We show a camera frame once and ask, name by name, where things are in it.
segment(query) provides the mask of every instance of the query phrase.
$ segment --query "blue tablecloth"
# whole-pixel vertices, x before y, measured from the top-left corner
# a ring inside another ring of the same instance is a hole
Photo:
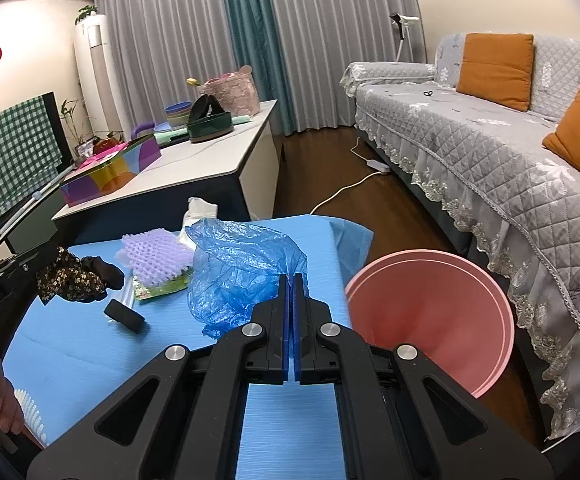
[[[257,222],[288,234],[308,257],[310,296],[329,304],[334,321],[349,325],[347,281],[363,265],[372,240],[367,229],[320,216]],[[76,256],[113,262],[120,240],[76,246]],[[135,303],[149,329],[135,335],[109,322],[109,300],[70,303],[35,300],[4,359],[7,377],[25,395],[26,421],[51,444],[132,374],[171,344],[213,344],[201,335],[185,291]],[[32,403],[39,419],[34,418]],[[237,478],[247,480],[345,478],[339,419],[331,385],[251,385]]]

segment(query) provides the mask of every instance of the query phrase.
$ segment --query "purple mesh pad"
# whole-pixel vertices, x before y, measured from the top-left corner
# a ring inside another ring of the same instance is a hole
[[[162,285],[192,266],[194,251],[165,229],[125,235],[121,241],[132,272],[145,286]]]

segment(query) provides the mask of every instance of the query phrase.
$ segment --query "air conditioner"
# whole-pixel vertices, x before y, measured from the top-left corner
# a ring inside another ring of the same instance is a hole
[[[129,140],[132,123],[122,98],[104,14],[93,14],[76,25],[74,50],[92,131],[99,137],[123,132]]]

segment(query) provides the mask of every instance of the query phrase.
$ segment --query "white table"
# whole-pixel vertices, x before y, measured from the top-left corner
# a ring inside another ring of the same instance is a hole
[[[191,196],[217,203],[222,219],[272,218],[279,171],[269,126],[275,105],[261,103],[251,122],[226,136],[162,149],[161,158],[121,189],[65,206],[52,219],[59,228],[79,231],[76,240],[86,243],[154,227],[180,229]],[[121,217],[122,230],[115,228]],[[133,221],[128,224],[126,218]]]

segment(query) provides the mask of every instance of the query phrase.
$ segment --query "lace basket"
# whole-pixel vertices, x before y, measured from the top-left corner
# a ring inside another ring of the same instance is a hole
[[[196,90],[200,96],[214,95],[221,106],[234,116],[253,116],[261,111],[259,93],[252,79],[252,69],[247,65],[228,77],[209,80]]]

